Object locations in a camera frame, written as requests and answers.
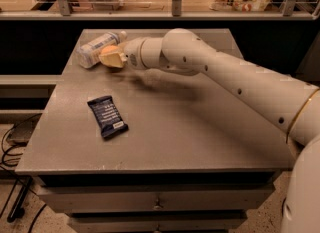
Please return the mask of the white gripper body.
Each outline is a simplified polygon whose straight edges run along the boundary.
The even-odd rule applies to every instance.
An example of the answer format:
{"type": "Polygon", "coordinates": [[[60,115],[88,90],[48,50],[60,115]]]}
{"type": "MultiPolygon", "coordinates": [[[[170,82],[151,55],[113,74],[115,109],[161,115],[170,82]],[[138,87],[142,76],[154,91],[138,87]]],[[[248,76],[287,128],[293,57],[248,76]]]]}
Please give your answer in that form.
{"type": "Polygon", "coordinates": [[[128,41],[124,46],[124,54],[127,58],[127,63],[135,70],[146,70],[141,55],[141,49],[145,41],[145,38],[139,37],[128,41]]]}

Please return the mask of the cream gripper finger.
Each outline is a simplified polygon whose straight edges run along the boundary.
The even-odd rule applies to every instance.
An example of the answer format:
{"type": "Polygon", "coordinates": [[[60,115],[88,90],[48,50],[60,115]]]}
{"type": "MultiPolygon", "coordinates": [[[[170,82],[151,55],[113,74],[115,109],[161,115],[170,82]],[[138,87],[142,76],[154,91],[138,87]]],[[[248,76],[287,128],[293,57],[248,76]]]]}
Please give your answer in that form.
{"type": "Polygon", "coordinates": [[[120,52],[103,53],[99,58],[103,65],[110,68],[123,68],[126,62],[124,54],[120,52]]]}

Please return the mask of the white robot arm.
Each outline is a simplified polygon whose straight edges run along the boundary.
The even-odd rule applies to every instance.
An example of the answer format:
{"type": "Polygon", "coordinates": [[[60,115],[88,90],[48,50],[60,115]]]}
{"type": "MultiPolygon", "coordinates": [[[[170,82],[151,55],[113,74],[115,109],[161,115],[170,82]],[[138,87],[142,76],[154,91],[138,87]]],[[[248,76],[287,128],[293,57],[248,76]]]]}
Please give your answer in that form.
{"type": "Polygon", "coordinates": [[[260,67],[209,46],[186,29],[161,38],[139,37],[107,46],[108,67],[194,75],[202,73],[303,146],[283,208],[281,233],[320,231],[320,93],[306,82],[260,67]]]}

